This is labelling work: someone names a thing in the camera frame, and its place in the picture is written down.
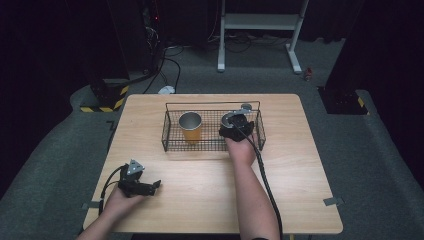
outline yellow black hazard tape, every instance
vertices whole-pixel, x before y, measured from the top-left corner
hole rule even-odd
[[[361,107],[361,109],[364,111],[364,112],[366,112],[366,115],[370,115],[370,112],[367,110],[367,108],[365,107],[365,103],[364,103],[364,101],[362,100],[362,98],[361,97],[359,97],[358,96],[358,103],[359,103],[359,106]]]
[[[125,95],[128,92],[129,86],[122,88],[117,100],[110,106],[80,106],[82,112],[115,112],[124,103]]]

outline hand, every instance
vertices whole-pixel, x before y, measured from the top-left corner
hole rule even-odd
[[[115,186],[106,202],[102,215],[110,218],[113,222],[117,222],[128,215],[145,198],[141,195],[126,197],[124,192]]]
[[[257,138],[256,135],[250,135],[249,139],[255,142]],[[230,138],[225,138],[225,142],[227,143],[228,153],[230,154],[230,158],[234,165],[242,164],[252,166],[255,161],[256,154],[253,146],[247,139],[235,142]]]

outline cup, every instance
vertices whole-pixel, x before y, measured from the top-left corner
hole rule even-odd
[[[178,120],[184,138],[188,144],[196,144],[201,140],[202,117],[196,112],[185,112]]]

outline wooden table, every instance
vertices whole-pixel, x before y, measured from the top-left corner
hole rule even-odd
[[[135,159],[146,167],[140,181],[162,180],[116,232],[238,233],[233,169],[225,151],[168,151],[161,143],[167,102],[260,101],[266,175],[285,234],[337,234],[343,225],[302,104],[294,94],[178,94],[128,97],[93,201],[117,167]],[[253,166],[257,176],[257,164]],[[90,208],[86,228],[97,218]]]

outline black wire basket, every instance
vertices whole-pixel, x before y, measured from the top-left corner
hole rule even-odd
[[[254,123],[253,133],[257,135],[256,147],[262,151],[265,145],[259,101],[247,102],[203,102],[203,103],[166,103],[165,120],[162,132],[162,144],[167,151],[227,151],[224,137],[219,135],[222,117],[249,105],[251,109],[244,113],[248,122]],[[195,144],[187,143],[179,126],[179,118],[186,112],[196,112],[202,117],[201,139]]]

